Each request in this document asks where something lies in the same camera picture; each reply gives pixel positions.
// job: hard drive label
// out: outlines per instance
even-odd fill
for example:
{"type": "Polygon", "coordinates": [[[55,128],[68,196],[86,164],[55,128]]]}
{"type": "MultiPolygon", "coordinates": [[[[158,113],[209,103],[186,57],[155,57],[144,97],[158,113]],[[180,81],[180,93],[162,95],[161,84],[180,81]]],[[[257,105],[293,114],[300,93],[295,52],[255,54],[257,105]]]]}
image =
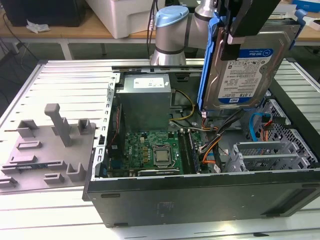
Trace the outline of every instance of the hard drive label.
{"type": "Polygon", "coordinates": [[[244,103],[252,98],[262,79],[260,68],[273,54],[271,48],[241,49],[237,60],[228,61],[218,99],[224,104],[244,103]]]}

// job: motherboard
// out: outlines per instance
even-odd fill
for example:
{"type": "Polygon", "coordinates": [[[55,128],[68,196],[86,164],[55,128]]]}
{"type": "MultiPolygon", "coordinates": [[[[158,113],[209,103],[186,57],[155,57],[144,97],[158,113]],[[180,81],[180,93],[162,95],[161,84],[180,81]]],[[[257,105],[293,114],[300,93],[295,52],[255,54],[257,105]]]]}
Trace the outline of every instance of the motherboard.
{"type": "MultiPolygon", "coordinates": [[[[202,145],[201,135],[198,131],[190,131],[188,134],[190,134],[190,141],[192,141],[189,146],[194,146],[196,150],[202,145]]],[[[114,170],[130,170],[129,175],[133,176],[141,174],[139,171],[142,170],[174,170],[176,174],[183,175],[182,155],[187,149],[181,149],[179,135],[181,133],[178,131],[127,132],[123,161],[119,164],[113,161],[112,168],[114,170]]]]}

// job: yellow wire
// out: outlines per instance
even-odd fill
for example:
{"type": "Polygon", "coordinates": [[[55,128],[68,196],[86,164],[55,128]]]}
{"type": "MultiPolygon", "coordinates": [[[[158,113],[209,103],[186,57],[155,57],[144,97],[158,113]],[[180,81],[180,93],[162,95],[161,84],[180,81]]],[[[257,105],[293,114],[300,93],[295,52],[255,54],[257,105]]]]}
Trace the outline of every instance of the yellow wire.
{"type": "Polygon", "coordinates": [[[185,120],[185,119],[190,118],[190,117],[195,113],[196,105],[194,105],[194,103],[191,101],[190,97],[188,97],[188,95],[185,94],[183,91],[178,90],[178,89],[176,89],[175,91],[181,93],[183,96],[185,96],[185,97],[189,100],[189,102],[190,102],[191,105],[192,105],[192,111],[191,111],[191,113],[190,113],[188,116],[178,117],[178,118],[170,118],[169,120],[171,120],[171,121],[172,121],[172,120],[173,120],[173,121],[177,121],[177,120],[178,120],[178,121],[179,121],[179,120],[185,120]]]}

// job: wooden table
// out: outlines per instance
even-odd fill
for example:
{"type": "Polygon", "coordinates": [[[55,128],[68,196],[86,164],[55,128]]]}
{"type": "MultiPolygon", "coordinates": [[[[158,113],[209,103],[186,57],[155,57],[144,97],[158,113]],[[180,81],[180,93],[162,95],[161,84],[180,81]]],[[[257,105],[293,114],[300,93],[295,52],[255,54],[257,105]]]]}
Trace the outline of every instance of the wooden table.
{"type": "MultiPolygon", "coordinates": [[[[5,23],[0,17],[0,37],[4,42],[16,43],[16,38],[9,32],[5,23]]],[[[320,18],[319,13],[311,13],[310,17],[320,18]]],[[[51,31],[41,32],[35,34],[29,31],[26,27],[13,27],[11,30],[14,34],[19,37],[22,42],[25,43],[58,43],[61,45],[64,57],[66,60],[72,60],[72,53],[69,48],[69,44],[72,43],[96,43],[101,44],[102,50],[106,52],[104,44],[144,44],[146,42],[147,31],[137,32],[129,35],[125,38],[114,39],[111,33],[106,29],[103,23],[98,17],[91,11],[88,10],[86,13],[85,20],[79,27],[63,27],[63,26],[52,26],[51,31]]],[[[156,33],[152,35],[152,43],[155,42],[156,33]]],[[[309,26],[306,26],[301,34],[299,35],[296,45],[300,46],[318,46],[320,45],[320,31],[316,31],[309,26]]]]}

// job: blue plastic bracket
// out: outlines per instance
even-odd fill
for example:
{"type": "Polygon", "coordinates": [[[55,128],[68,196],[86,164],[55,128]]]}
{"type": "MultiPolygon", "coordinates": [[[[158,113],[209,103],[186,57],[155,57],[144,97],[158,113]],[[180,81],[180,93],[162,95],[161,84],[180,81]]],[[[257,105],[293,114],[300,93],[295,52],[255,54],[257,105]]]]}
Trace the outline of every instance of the blue plastic bracket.
{"type": "Polygon", "coordinates": [[[298,32],[296,33],[295,38],[292,41],[289,50],[291,50],[293,48],[293,46],[296,44],[296,41],[297,41],[297,38],[298,38],[299,34],[301,33],[302,29],[304,29],[304,26],[306,25],[306,21],[304,20],[304,17],[307,14],[308,13],[305,10],[302,10],[302,9],[299,9],[299,10],[295,11],[294,15],[298,18],[297,22],[300,24],[300,28],[299,28],[298,32]]]}
{"type": "Polygon", "coordinates": [[[208,25],[208,43],[206,45],[206,50],[204,55],[204,64],[203,64],[201,81],[200,81],[199,92],[197,97],[197,103],[200,110],[202,109],[205,84],[206,84],[207,76],[209,74],[210,67],[211,67],[209,65],[210,59],[212,59],[213,54],[215,52],[215,42],[213,37],[219,22],[220,22],[219,16],[217,15],[217,13],[214,13],[214,17],[211,18],[208,25]]]}

